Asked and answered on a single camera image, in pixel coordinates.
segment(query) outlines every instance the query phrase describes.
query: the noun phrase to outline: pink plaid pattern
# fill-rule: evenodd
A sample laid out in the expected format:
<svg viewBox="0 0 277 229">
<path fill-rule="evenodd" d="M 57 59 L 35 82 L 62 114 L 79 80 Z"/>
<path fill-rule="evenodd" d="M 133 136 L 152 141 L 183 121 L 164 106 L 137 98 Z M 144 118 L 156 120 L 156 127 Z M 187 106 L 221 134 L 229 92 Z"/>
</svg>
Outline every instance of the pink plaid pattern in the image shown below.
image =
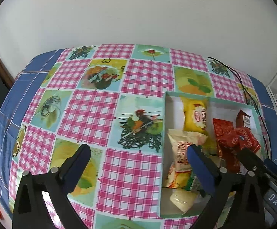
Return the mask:
<svg viewBox="0 0 277 229">
<path fill-rule="evenodd" d="M 242 81 L 243 85 L 245 85 L 245 86 L 247 86 L 247 87 L 253 89 L 253 83 L 252 83 L 252 81 L 251 81 L 249 75 L 246 74 L 246 73 L 244 73 L 244 72 L 242 72 L 242 71 L 238 71 L 238 70 L 236 70 L 236 71 L 238 72 L 238 74 L 239 74 L 239 76 L 240 76 L 240 78 L 241 78 L 241 81 Z M 240 81 L 238 80 L 238 78 L 236 77 L 236 75 L 234 75 L 234 77 L 235 77 L 236 82 L 237 82 L 237 83 L 240 83 Z"/>
<path fill-rule="evenodd" d="M 174 65 L 208 71 L 204 58 L 194 53 L 171 49 L 171 62 Z"/>
<path fill-rule="evenodd" d="M 122 58 L 131 57 L 134 45 L 132 44 L 103 44 L 95 52 L 94 59 Z"/>
<path fill-rule="evenodd" d="M 34 112 L 35 112 L 35 110 L 37 109 L 37 107 L 39 105 L 39 102 L 42 98 L 42 95 L 43 95 L 44 91 L 45 91 L 45 89 L 42 89 L 42 88 L 37 90 L 34 98 L 31 100 L 31 104 L 29 104 L 29 106 L 28 106 L 28 109 L 27 109 L 27 111 L 25 113 L 25 116 L 22 120 L 23 122 L 28 123 L 28 124 L 31 122 L 31 119 L 34 116 Z"/>
<path fill-rule="evenodd" d="M 82 219 L 82 221 L 86 224 L 88 228 L 93 228 L 93 221 L 95 216 L 95 211 L 84 207 L 76 202 L 71 202 L 73 208 L 75 209 L 76 213 Z"/>
<path fill-rule="evenodd" d="M 33 175 L 46 173 L 50 164 L 55 134 L 29 125 L 21 147 L 19 167 Z"/>
<path fill-rule="evenodd" d="M 158 218 L 161 157 L 107 149 L 96 209 L 115 215 Z"/>
<path fill-rule="evenodd" d="M 234 80 L 212 73 L 210 76 L 217 98 L 244 103 L 242 93 Z"/>
<path fill-rule="evenodd" d="M 57 216 L 57 213 L 55 211 L 55 208 L 52 204 L 52 201 L 51 201 L 51 198 L 50 198 L 48 192 L 42 192 L 42 194 L 43 194 L 43 199 L 46 203 L 46 207 L 49 211 L 49 214 L 52 218 L 53 223 L 55 224 L 55 226 L 57 228 L 63 229 L 63 225 L 62 225 L 59 217 Z M 86 224 L 86 226 L 88 228 L 93 228 L 95 211 L 90 208 L 83 207 L 82 205 L 80 205 L 76 202 L 73 202 L 73 201 L 70 201 L 70 203 L 72 204 L 72 207 L 74 208 L 76 213 L 79 215 L 79 217 L 82 219 L 82 221 Z"/>
<path fill-rule="evenodd" d="M 122 93 L 162 97 L 174 90 L 171 64 L 131 59 L 124 75 Z"/>
<path fill-rule="evenodd" d="M 9 174 L 9 195 L 15 200 L 16 199 L 16 181 L 17 181 L 17 172 L 18 172 L 18 164 L 11 160 L 10 165 L 10 174 Z"/>
<path fill-rule="evenodd" d="M 189 229 L 197 218 L 197 216 L 193 216 L 183 219 L 166 219 L 164 221 L 164 229 Z"/>
<path fill-rule="evenodd" d="M 67 58 L 67 56 L 69 55 L 70 51 L 72 51 L 72 50 L 73 50 L 73 48 L 67 48 L 67 49 L 65 49 L 65 50 L 60 54 L 60 56 L 59 56 L 59 58 L 57 59 L 56 62 L 62 62 L 62 61 L 64 61 L 64 60 Z"/>
<path fill-rule="evenodd" d="M 65 61 L 48 84 L 48 88 L 75 89 L 91 59 Z"/>
<path fill-rule="evenodd" d="M 58 135 L 107 146 L 118 93 L 75 90 Z"/>
</svg>

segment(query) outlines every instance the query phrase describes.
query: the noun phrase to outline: checkered tablecloth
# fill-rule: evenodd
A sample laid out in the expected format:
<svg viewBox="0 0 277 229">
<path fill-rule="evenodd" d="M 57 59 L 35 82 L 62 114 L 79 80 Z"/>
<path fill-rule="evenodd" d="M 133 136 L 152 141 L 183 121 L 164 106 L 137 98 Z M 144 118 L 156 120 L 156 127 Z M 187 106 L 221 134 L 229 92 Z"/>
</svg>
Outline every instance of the checkered tablecloth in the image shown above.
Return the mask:
<svg viewBox="0 0 277 229">
<path fill-rule="evenodd" d="M 216 70 L 210 70 L 207 58 L 181 50 L 148 45 L 103 44 L 91 46 L 86 55 L 76 56 L 78 49 L 81 50 L 69 48 L 61 53 L 56 61 L 59 67 L 53 70 L 43 88 L 37 90 L 23 118 L 25 136 L 20 153 L 13 157 L 10 169 L 10 203 L 13 204 L 16 197 L 23 170 L 30 170 L 32 174 L 49 171 L 57 139 L 73 144 L 85 142 L 101 154 L 97 162 L 94 200 L 87 205 L 84 199 L 69 199 L 88 228 L 101 229 L 97 218 L 107 216 L 151 223 L 146 229 L 188 229 L 196 220 L 195 216 L 182 219 L 162 219 L 158 216 L 162 151 L 134 151 L 110 144 L 118 106 L 122 98 L 129 95 L 159 99 L 166 91 L 180 91 L 182 87 L 179 87 L 175 76 L 175 70 L 179 68 L 176 67 L 182 67 L 185 71 L 192 69 L 194 75 L 207 79 L 213 90 L 210 96 L 244 103 L 237 77 L 216 73 Z M 84 82 L 91 78 L 87 77 L 91 73 L 99 74 L 92 76 L 95 82 L 100 82 L 98 78 L 109 78 L 110 75 L 106 76 L 102 71 L 108 69 L 103 65 L 110 64 L 112 60 L 115 64 L 111 69 L 118 70 L 115 77 L 118 85 L 85 87 L 87 83 Z M 126 65 L 119 67 L 119 60 L 124 60 Z M 253 89 L 249 76 L 243 72 L 239 74 L 243 84 Z M 40 113 L 40 104 L 49 92 L 52 97 L 65 92 L 59 103 L 59 113 L 55 115 L 59 123 L 51 126 L 51 122 L 41 120 L 40 125 L 36 124 L 34 117 Z M 43 195 L 55 226 L 63 228 L 48 194 Z"/>
</svg>

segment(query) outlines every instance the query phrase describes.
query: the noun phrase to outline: packaged bread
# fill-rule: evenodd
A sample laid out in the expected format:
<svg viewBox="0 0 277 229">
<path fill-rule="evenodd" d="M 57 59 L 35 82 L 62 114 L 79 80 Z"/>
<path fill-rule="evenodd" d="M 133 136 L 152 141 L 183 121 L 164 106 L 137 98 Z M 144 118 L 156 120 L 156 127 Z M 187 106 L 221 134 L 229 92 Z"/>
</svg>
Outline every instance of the packaged bread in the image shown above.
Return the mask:
<svg viewBox="0 0 277 229">
<path fill-rule="evenodd" d="M 205 154 L 217 154 L 217 144 L 206 131 L 207 107 L 206 101 L 181 97 L 184 106 L 184 131 L 196 131 L 208 136 L 202 145 Z"/>
<path fill-rule="evenodd" d="M 185 187 L 191 175 L 191 166 L 187 161 L 187 148 L 190 145 L 202 145 L 207 136 L 192 131 L 168 129 L 168 137 L 172 145 L 174 162 L 172 163 L 165 186 L 169 188 Z"/>
<path fill-rule="evenodd" d="M 205 134 L 206 106 L 201 100 L 182 97 L 184 105 L 184 131 L 196 131 Z"/>
<path fill-rule="evenodd" d="M 192 207 L 192 205 L 194 205 L 198 194 L 198 192 L 191 192 L 178 188 L 173 191 L 172 195 L 170 196 L 170 200 L 184 214 Z"/>
</svg>

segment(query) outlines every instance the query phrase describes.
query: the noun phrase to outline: white wall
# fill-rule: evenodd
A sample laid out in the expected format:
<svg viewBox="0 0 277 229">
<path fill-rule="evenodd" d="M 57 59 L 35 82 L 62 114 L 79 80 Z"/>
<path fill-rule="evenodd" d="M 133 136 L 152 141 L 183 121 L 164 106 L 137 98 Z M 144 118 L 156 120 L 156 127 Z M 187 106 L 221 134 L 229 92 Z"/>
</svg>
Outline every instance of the white wall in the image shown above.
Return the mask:
<svg viewBox="0 0 277 229">
<path fill-rule="evenodd" d="M 261 80 L 277 71 L 272 0 L 5 0 L 0 58 L 16 76 L 36 55 L 103 43 L 213 56 Z"/>
</svg>

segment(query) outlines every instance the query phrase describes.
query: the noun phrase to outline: red snack package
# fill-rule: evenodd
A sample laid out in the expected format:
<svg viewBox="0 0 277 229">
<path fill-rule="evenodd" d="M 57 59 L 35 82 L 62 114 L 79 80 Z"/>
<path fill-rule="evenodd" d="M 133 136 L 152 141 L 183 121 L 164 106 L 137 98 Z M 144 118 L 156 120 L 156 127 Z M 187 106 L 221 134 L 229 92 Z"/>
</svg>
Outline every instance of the red snack package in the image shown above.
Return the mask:
<svg viewBox="0 0 277 229">
<path fill-rule="evenodd" d="M 231 121 L 213 119 L 213 125 L 214 125 L 216 140 L 218 140 L 219 137 L 221 137 L 225 134 L 228 134 L 229 132 L 234 130 L 234 126 Z M 222 150 L 218 144 L 218 141 L 217 141 L 217 149 L 218 149 L 218 156 L 224 158 L 223 154 L 222 154 Z"/>
<path fill-rule="evenodd" d="M 234 130 L 234 126 L 231 121 L 213 119 L 213 125 L 216 137 L 228 134 L 230 131 Z"/>
<path fill-rule="evenodd" d="M 239 111 L 237 117 L 236 117 L 236 127 L 247 127 L 251 128 L 250 125 L 250 117 L 242 110 Z"/>
<path fill-rule="evenodd" d="M 217 140 L 218 156 L 225 159 L 226 168 L 228 169 L 228 171 L 238 173 L 240 171 L 240 162 L 230 149 L 224 147 L 225 144 L 220 145 L 218 142 L 218 139 L 225 137 L 227 137 L 226 142 L 233 141 L 233 139 L 229 140 L 229 138 L 232 137 L 232 135 L 230 135 L 230 132 L 234 130 L 233 123 L 231 121 L 213 119 L 213 125 Z"/>
<path fill-rule="evenodd" d="M 235 130 L 219 137 L 217 142 L 228 171 L 238 173 L 240 171 L 240 162 L 236 157 L 236 149 L 239 147 L 239 136 Z"/>
<path fill-rule="evenodd" d="M 252 134 L 251 130 L 247 127 L 236 128 L 235 132 L 239 135 L 239 149 L 249 148 L 256 154 L 261 148 L 260 143 Z"/>
</svg>

